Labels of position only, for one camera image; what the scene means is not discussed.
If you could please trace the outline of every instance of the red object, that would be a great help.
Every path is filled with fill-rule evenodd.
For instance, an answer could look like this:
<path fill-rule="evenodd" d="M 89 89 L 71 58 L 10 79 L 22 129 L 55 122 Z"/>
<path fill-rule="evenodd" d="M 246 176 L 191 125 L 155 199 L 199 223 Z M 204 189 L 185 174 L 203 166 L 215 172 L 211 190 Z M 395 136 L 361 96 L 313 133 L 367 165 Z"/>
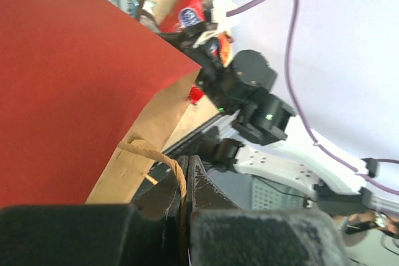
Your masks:
<path fill-rule="evenodd" d="M 106 0 L 0 6 L 0 207 L 83 203 L 143 107 L 198 65 Z"/>
<path fill-rule="evenodd" d="M 177 0 L 160 24 L 162 32 L 178 32 L 205 20 L 203 0 Z"/>
<path fill-rule="evenodd" d="M 203 95 L 204 92 L 197 86 L 193 85 L 190 90 L 190 94 L 188 95 L 188 100 L 191 102 L 191 104 L 196 105 L 197 102 L 201 100 Z"/>

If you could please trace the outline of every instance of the white wall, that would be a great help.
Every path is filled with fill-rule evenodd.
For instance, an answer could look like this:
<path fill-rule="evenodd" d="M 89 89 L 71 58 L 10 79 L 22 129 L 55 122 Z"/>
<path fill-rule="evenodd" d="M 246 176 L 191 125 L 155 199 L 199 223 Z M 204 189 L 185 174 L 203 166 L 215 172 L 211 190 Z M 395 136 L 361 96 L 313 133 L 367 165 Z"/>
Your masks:
<path fill-rule="evenodd" d="M 399 0 L 301 1 L 292 76 L 313 127 L 360 158 L 399 159 Z M 283 54 L 291 5 L 264 2 L 233 29 L 234 49 L 262 52 L 279 72 L 273 92 L 288 102 Z M 399 189 L 399 165 L 383 165 L 379 181 Z"/>

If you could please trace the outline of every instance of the purple cable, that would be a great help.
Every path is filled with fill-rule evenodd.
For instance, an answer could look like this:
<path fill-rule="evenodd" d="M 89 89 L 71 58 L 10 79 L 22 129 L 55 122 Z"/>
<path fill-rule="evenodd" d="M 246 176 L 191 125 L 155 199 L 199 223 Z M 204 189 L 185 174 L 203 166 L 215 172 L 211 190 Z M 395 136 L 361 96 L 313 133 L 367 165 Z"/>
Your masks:
<path fill-rule="evenodd" d="M 380 159 L 377 159 L 377 161 L 378 161 L 378 162 L 386 162 L 386 163 L 399 164 L 399 160 L 396 160 L 396 159 L 380 158 Z"/>
<path fill-rule="evenodd" d="M 242 12 L 247 11 L 248 9 L 251 9 L 254 6 L 257 6 L 258 4 L 260 4 L 264 1 L 266 1 L 266 0 L 252 0 L 252 1 L 248 2 L 247 4 L 240 6 L 237 9 L 227 12 L 226 16 L 231 17 L 234 15 L 240 14 Z M 357 172 L 358 171 L 357 168 L 350 165 L 348 162 L 342 160 L 341 158 L 337 157 L 336 155 L 331 153 L 328 149 L 326 149 L 324 146 L 319 144 L 319 141 L 317 140 L 316 136 L 313 134 L 313 132 L 310 128 L 309 121 L 307 120 L 305 113 L 297 99 L 296 93 L 295 93 L 294 89 L 292 88 L 290 61 L 291 61 L 292 40 L 294 39 L 294 32 L 295 32 L 295 26 L 297 23 L 298 10 L 299 10 L 299 0 L 294 0 L 294 7 L 292 8 L 292 16 L 291 16 L 288 37 L 287 37 L 287 43 L 286 43 L 286 53 L 285 53 L 285 57 L 284 57 L 284 72 L 286 75 L 286 85 L 287 85 L 289 95 L 292 99 L 292 102 L 294 103 L 294 106 L 298 112 L 299 117 L 301 118 L 301 120 L 304 124 L 307 134 L 310 136 L 310 138 L 314 142 L 314 146 L 317 146 L 327 156 L 331 157 L 332 159 L 336 160 L 337 162 L 341 163 L 342 165 L 348 167 L 352 171 Z M 359 174 L 359 176 L 361 176 L 362 178 L 364 178 L 366 181 L 370 182 L 374 186 L 380 188 L 381 190 L 384 190 L 384 191 L 392 193 L 392 194 L 399 195 L 399 191 L 388 188 L 384 185 L 381 185 L 380 183 L 376 182 L 376 180 L 370 178 L 367 175 Z"/>

